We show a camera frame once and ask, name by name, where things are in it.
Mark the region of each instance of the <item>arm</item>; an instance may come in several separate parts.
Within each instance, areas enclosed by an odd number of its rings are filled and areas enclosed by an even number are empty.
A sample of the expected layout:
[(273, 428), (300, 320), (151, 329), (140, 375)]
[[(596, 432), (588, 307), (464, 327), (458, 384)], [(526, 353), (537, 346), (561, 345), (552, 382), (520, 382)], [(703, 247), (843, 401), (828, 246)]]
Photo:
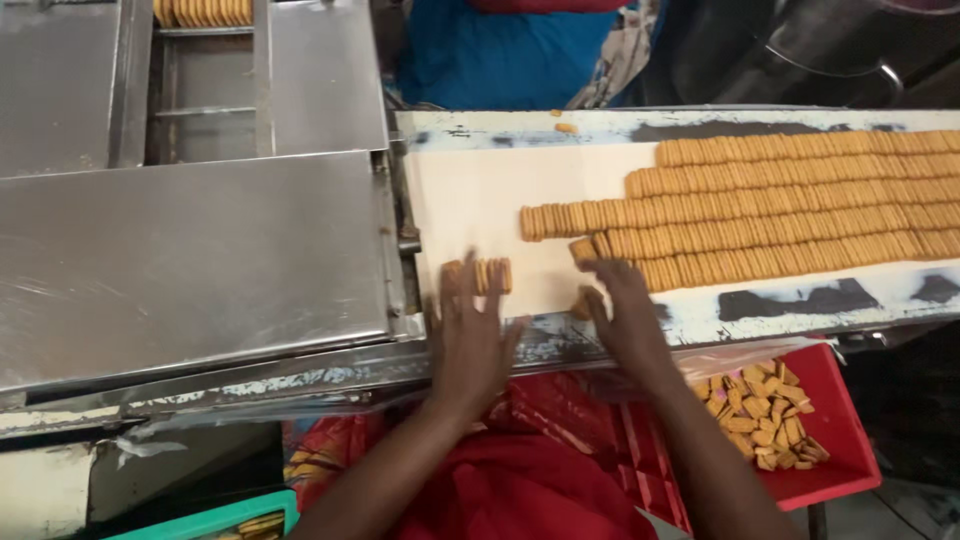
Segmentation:
[(613, 300), (608, 320), (603, 297), (587, 295), (597, 335), (627, 375), (650, 398), (666, 435), (674, 476), (698, 538), (800, 539), (750, 465), (727, 440), (677, 370), (650, 301), (646, 282), (622, 262), (594, 262)]
[[(500, 289), (473, 307), (473, 255), (459, 282), (446, 274), (440, 320), (432, 318), (433, 389), (419, 411), (384, 438), (303, 512), (291, 540), (379, 538), (419, 493), (469, 425), (503, 390), (526, 320), (500, 336)], [(497, 268), (493, 283), (503, 283)]]

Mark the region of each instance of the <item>hand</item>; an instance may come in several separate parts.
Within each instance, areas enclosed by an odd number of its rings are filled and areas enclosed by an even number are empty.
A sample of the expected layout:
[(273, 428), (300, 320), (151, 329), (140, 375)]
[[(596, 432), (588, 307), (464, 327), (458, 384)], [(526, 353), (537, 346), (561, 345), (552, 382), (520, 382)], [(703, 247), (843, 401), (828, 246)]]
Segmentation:
[(494, 270), (481, 312), (473, 306), (473, 259), (470, 251), (458, 276), (441, 275), (441, 317), (430, 313), (434, 347), (433, 390), (428, 401), (461, 415), (465, 423), (476, 420), (503, 391), (516, 344), (530, 320), (516, 319), (501, 337), (503, 269)]
[(581, 268), (595, 272), (613, 300), (613, 320), (607, 319), (603, 295), (585, 291), (597, 337), (624, 371), (646, 388), (679, 375), (663, 338), (643, 274), (622, 260), (589, 260)]

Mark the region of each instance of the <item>red crate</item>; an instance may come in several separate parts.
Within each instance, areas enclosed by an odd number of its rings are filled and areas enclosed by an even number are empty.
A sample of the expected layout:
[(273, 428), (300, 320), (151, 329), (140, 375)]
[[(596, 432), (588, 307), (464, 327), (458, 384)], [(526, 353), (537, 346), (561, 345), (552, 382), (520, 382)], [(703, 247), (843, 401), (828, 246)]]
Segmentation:
[[(807, 347), (784, 358), (800, 378), (800, 387), (816, 408), (802, 415), (806, 432), (830, 452), (827, 463), (809, 471), (757, 470), (780, 509), (793, 510), (880, 485), (880, 471), (856, 410), (827, 345)], [(614, 405), (620, 424), (617, 448), (629, 453), (634, 468), (621, 468), (618, 479), (635, 504), (689, 532), (683, 502), (673, 480), (657, 420), (643, 403)]]

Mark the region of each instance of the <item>worker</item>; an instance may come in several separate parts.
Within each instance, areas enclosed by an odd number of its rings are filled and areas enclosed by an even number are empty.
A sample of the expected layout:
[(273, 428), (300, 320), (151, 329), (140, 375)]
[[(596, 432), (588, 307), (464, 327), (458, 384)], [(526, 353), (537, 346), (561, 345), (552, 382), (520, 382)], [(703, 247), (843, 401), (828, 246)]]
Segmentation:
[[(347, 470), (289, 538), (656, 539), (616, 482), (590, 457), (542, 434), (465, 431), (504, 389), (528, 319), (501, 335), (500, 287), (474, 308), (473, 256), (444, 275), (431, 317), (433, 386), (417, 412)], [(595, 261), (613, 303), (588, 292), (597, 335), (660, 417), (673, 474), (697, 538), (800, 539), (740, 452), (674, 365), (643, 276)], [(503, 283), (497, 271), (493, 283)]]

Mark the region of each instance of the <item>transparent plastic sheet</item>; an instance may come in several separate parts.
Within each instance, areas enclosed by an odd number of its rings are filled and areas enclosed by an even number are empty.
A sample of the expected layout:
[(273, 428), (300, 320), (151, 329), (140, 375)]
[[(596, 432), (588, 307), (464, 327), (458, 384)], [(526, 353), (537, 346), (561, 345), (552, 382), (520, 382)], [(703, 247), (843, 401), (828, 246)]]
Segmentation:
[[(690, 351), (676, 351), (673, 353), (673, 360), (681, 373), (684, 374), (686, 381), (693, 383), (705, 380), (711, 375), (736, 371), (744, 366), (783, 356), (820, 343), (827, 343), (832, 348), (836, 345), (837, 340), (804, 336), (778, 337), (692, 349)], [(619, 370), (594, 370), (586, 372), (584, 375), (588, 382), (589, 392), (605, 402), (621, 403), (642, 400), (642, 394), (636, 391), (633, 383)]]

